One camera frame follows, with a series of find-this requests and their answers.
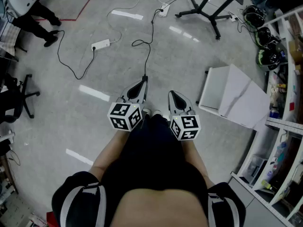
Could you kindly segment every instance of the black stand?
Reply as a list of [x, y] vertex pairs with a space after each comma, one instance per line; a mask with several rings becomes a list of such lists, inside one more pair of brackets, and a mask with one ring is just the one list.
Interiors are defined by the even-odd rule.
[[24, 83], [23, 83], [23, 86], [22, 86], [22, 92], [21, 92], [21, 94], [22, 94], [22, 101], [23, 101], [23, 106], [25, 108], [25, 111], [27, 112], [28, 116], [31, 119], [33, 119], [34, 115], [29, 112], [29, 109], [28, 109], [28, 106], [27, 106], [27, 103], [26, 103], [25, 99], [27, 99], [30, 96], [39, 96], [40, 92], [37, 91], [37, 92], [30, 93], [30, 94], [27, 94], [27, 95], [25, 94], [25, 90], [26, 90], [26, 87], [27, 87], [27, 79], [31, 78], [31, 77], [32, 77], [32, 74], [27, 74], [27, 76], [25, 77], [25, 80], [24, 80]]
[[208, 2], [208, 0], [203, 0], [202, 3], [200, 4], [200, 6], [196, 3], [195, 0], [191, 0], [195, 9], [192, 9], [190, 11], [180, 12], [179, 14], [176, 14], [176, 17], [182, 17], [183, 15], [195, 14], [195, 13], [201, 14], [204, 17], [207, 17], [214, 28], [214, 32], [216, 33], [216, 40], [219, 40], [221, 35], [217, 28], [216, 20], [222, 19], [222, 18], [231, 18], [231, 15], [218, 16], [218, 14], [221, 13], [232, 1], [234, 1], [234, 0], [226, 0], [225, 3], [222, 4], [222, 6], [220, 8], [218, 8], [216, 12], [214, 12], [212, 15], [208, 15], [208, 14], [202, 12], [202, 8], [205, 6], [205, 4]]

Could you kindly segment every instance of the helmet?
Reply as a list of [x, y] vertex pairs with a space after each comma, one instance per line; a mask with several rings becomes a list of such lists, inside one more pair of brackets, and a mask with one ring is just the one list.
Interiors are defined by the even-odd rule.
[[271, 32], [269, 28], [262, 27], [257, 30], [255, 33], [256, 36], [256, 43], [258, 46], [263, 47], [265, 46], [271, 39]]
[[256, 57], [256, 63], [263, 71], [269, 71], [276, 69], [280, 60], [275, 51], [260, 49]]
[[256, 28], [264, 25], [264, 13], [255, 5], [248, 6], [243, 11], [244, 20], [251, 26]]

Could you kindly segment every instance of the black office chair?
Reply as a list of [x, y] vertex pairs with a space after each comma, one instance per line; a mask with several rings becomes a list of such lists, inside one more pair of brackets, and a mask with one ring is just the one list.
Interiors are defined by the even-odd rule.
[[[23, 107], [25, 107], [28, 116], [31, 119], [34, 118], [34, 115], [29, 112], [25, 99], [34, 95], [39, 96], [40, 92], [34, 92], [25, 95], [27, 79], [31, 77], [32, 74], [28, 74], [25, 77], [22, 91], [20, 92], [20, 87], [22, 83], [20, 82], [20, 85], [17, 86], [17, 79], [12, 78], [9, 74], [6, 76], [5, 85], [7, 86], [8, 90], [3, 93], [0, 93], [0, 123], [13, 123], [14, 121], [16, 121], [20, 117]], [[10, 109], [15, 109], [14, 115], [5, 115], [5, 112]]]

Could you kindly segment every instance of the concrete floor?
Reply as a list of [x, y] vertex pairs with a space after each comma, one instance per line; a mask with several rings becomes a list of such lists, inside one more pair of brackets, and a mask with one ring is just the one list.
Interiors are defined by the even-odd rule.
[[[210, 2], [221, 5], [224, 1]], [[85, 2], [42, 0], [60, 18], [76, 18]], [[65, 37], [60, 48], [61, 60], [80, 76], [92, 59], [91, 44], [108, 38], [113, 41], [119, 36], [107, 24], [106, 14], [112, 8], [131, 7], [136, 2], [91, 0], [76, 22], [62, 23], [60, 29], [65, 30]], [[244, 5], [249, 3], [249, 0], [244, 0]], [[107, 119], [110, 103], [126, 86], [142, 77], [148, 46], [131, 47], [131, 44], [137, 39], [151, 39], [150, 21], [159, 7], [156, 0], [141, 0], [134, 9], [124, 10], [142, 15], [142, 20], [109, 15], [112, 25], [122, 31], [122, 39], [96, 52], [82, 80], [76, 80], [71, 71], [59, 63], [59, 42], [44, 48], [42, 39], [22, 32], [21, 43], [28, 53], [18, 51], [20, 62], [12, 65], [10, 70], [19, 80], [32, 73], [33, 85], [41, 95], [29, 100], [33, 105], [34, 119], [30, 120], [24, 112], [10, 125], [16, 133], [13, 148], [21, 161], [19, 167], [12, 163], [12, 169], [20, 193], [42, 217], [51, 211], [52, 195], [64, 180], [75, 172], [89, 169], [89, 165], [67, 155], [66, 149], [93, 161], [114, 135], [115, 130]], [[234, 1], [226, 10], [238, 15], [237, 8], [243, 7]], [[178, 0], [171, 5], [167, 17], [155, 18], [154, 42], [146, 68], [149, 76], [147, 105], [167, 115], [168, 91], [181, 92], [195, 103], [203, 89], [204, 71], [209, 67], [233, 63], [261, 88], [265, 84], [264, 73], [255, 64], [257, 49], [249, 33], [243, 30], [239, 34], [236, 23], [221, 20], [218, 28], [222, 37], [216, 41], [206, 18], [188, 15], [176, 19], [174, 16], [192, 8], [190, 0]], [[209, 3], [204, 8], [206, 13], [215, 10], [216, 7]], [[48, 21], [42, 21], [41, 25], [52, 29]], [[182, 32], [177, 33], [170, 29], [172, 27]], [[183, 36], [184, 32], [192, 38]], [[80, 92], [79, 85], [110, 95], [110, 102]], [[196, 106], [195, 110], [202, 125], [195, 144], [210, 178], [215, 183], [228, 181], [231, 171], [236, 169], [245, 154], [253, 131]]]

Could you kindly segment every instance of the power strip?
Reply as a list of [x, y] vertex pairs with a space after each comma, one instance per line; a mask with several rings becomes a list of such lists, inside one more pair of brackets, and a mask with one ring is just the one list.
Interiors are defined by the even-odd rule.
[[238, 16], [232, 15], [232, 17], [230, 17], [229, 19], [230, 19], [232, 22], [234, 22], [234, 21], [236, 21], [237, 18], [238, 18]]
[[102, 40], [97, 43], [91, 44], [91, 50], [93, 51], [93, 47], [95, 48], [95, 51], [97, 51], [97, 50], [100, 50], [102, 48], [109, 47], [109, 46], [110, 46], [109, 39]]
[[160, 12], [159, 13], [159, 16], [160, 17], [166, 17], [168, 11], [169, 11], [169, 7], [170, 5], [166, 4], [166, 3], [163, 3], [163, 5], [161, 6], [161, 9], [163, 9], [163, 12]]

